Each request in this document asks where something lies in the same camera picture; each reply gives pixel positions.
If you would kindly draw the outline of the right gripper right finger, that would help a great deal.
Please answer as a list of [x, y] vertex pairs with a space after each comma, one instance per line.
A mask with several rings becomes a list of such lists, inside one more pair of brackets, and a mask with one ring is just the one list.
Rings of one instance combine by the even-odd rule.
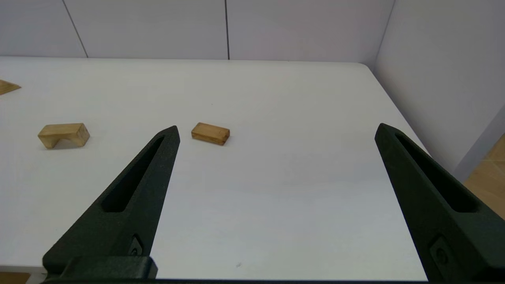
[[505, 280], [505, 222], [397, 128], [375, 142], [430, 282]]

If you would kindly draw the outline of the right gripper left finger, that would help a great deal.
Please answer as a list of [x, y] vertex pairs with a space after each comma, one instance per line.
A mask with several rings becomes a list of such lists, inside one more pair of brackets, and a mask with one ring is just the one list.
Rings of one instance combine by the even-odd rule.
[[150, 257], [180, 144], [157, 133], [43, 256], [47, 278], [155, 278]]

